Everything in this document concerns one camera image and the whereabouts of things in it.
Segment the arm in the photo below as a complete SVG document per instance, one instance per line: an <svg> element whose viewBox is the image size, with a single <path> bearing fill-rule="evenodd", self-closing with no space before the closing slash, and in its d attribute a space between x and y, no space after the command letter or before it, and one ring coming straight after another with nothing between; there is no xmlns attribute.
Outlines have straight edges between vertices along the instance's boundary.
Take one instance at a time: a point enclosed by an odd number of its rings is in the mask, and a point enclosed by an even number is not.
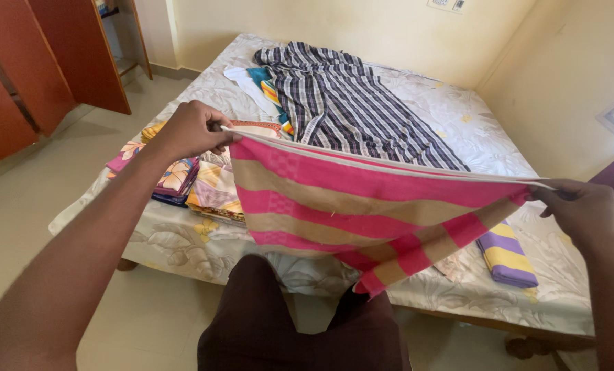
<svg viewBox="0 0 614 371"><path fill-rule="evenodd" d="M41 250L0 300L0 370L75 369L75 351L163 173L240 136L222 113L182 103L163 130Z"/></svg>
<svg viewBox="0 0 614 371"><path fill-rule="evenodd" d="M566 201L556 192L534 191L534 197L548 206L541 216L555 215L586 262L598 364L600 370L614 370L614 191L573 180L542 182L576 197Z"/></svg>

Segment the striped cloth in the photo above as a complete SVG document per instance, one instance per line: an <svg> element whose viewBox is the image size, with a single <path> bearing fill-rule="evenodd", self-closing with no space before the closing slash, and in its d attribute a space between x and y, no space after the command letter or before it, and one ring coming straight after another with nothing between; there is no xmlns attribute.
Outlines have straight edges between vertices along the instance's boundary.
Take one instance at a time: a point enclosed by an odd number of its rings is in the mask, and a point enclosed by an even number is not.
<svg viewBox="0 0 614 371"><path fill-rule="evenodd" d="M523 289L539 285L534 267L506 221L479 237L476 244L483 252L493 280Z"/></svg>
<svg viewBox="0 0 614 371"><path fill-rule="evenodd" d="M441 170L241 133L230 146L262 248L331 254L377 295L464 247L524 204L532 179Z"/></svg>
<svg viewBox="0 0 614 371"><path fill-rule="evenodd" d="M268 66L299 143L409 164L468 170L451 148L344 52L291 42L254 55Z"/></svg>

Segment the white fabric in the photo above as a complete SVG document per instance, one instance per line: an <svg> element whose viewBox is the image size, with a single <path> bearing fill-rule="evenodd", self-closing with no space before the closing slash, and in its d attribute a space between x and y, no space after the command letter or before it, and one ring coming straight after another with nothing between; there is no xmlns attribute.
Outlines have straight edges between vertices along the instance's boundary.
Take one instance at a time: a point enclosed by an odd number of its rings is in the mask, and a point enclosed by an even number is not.
<svg viewBox="0 0 614 371"><path fill-rule="evenodd" d="M249 95L266 114L272 118L279 117L279 111L275 103L267 99L262 90L254 83L250 74L241 67L228 66L224 69L224 75L231 81L236 81L239 88Z"/></svg>
<svg viewBox="0 0 614 371"><path fill-rule="evenodd" d="M256 67L254 53L262 47L277 46L282 44L252 34L239 35L149 125L167 120L180 102L193 99L218 108L232 119L272 121L223 72L233 64ZM476 93L410 71L369 65L382 83L443 137L473 172L537 176ZM80 199L57 215L49 225L51 233L57 234L100 193L108 183L106 174L104 170ZM508 218L534 266L540 283L537 288L523 290L494 282L479 249L468 246L447 259L448 266L457 273L453 281L429 268L390 287L390 300L413 308L592 335L583 259L553 218L539 218L543 209L541 203L527 203ZM216 228L207 228L204 235L195 231L198 224L213 227L207 219L187 209L150 200L123 257L162 271L225 284L233 265L246 251L254 251L256 245L245 228L220 223ZM358 275L332 257L307 259L278 253L267 257L290 292L338 296Z"/></svg>

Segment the floral bedsheet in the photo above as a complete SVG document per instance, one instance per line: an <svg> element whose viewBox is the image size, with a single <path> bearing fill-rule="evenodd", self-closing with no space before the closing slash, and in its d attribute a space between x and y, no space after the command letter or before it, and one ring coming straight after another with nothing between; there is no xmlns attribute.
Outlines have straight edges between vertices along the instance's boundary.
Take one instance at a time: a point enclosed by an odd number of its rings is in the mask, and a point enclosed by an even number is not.
<svg viewBox="0 0 614 371"><path fill-rule="evenodd" d="M280 45L253 34L239 35L149 126L167 120L180 102L193 99L232 119L273 121L222 72L228 65L255 67L255 51ZM476 93L410 71L369 64L385 86L431 125L473 172L536 176ZM57 215L49 225L51 233L60 232L103 190L107 173L104 169L80 199ZM552 218L539 218L543 209L541 203L527 203L508 219L534 266L540 283L537 288L518 289L493 282L481 252L470 245L440 264L443 271L450 271L449 278L434 267L415 274L389 289L392 303L593 335L583 260ZM123 257L161 271L225 284L236 262L256 249L245 228L150 200ZM264 255L289 292L340 295L358 277L357 271L333 257Z"/></svg>

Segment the wooden bed frame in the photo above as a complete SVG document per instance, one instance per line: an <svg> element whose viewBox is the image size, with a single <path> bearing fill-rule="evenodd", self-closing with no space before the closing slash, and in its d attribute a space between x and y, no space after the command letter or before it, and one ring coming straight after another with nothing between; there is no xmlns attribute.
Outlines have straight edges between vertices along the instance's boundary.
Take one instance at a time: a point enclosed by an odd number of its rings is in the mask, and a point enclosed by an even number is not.
<svg viewBox="0 0 614 371"><path fill-rule="evenodd" d="M128 259L121 258L117 265L117 270L126 272L135 269L138 263ZM437 312L426 309L412 308L408 306L398 306L407 308L423 314L428 314L440 318L450 318L456 321L465 322L471 325L488 327L501 331L507 331L509 334L504 340L506 352L518 359L532 358L534 355L550 355L556 357L556 350L565 351L580 351L595 348L595 337L585 335L573 335L568 333L559 333L543 329L535 329L522 325L510 324L508 322L498 321L497 319L488 319L472 316L462 316L459 314L451 314L445 312ZM558 366L562 370L566 370L563 364Z"/></svg>

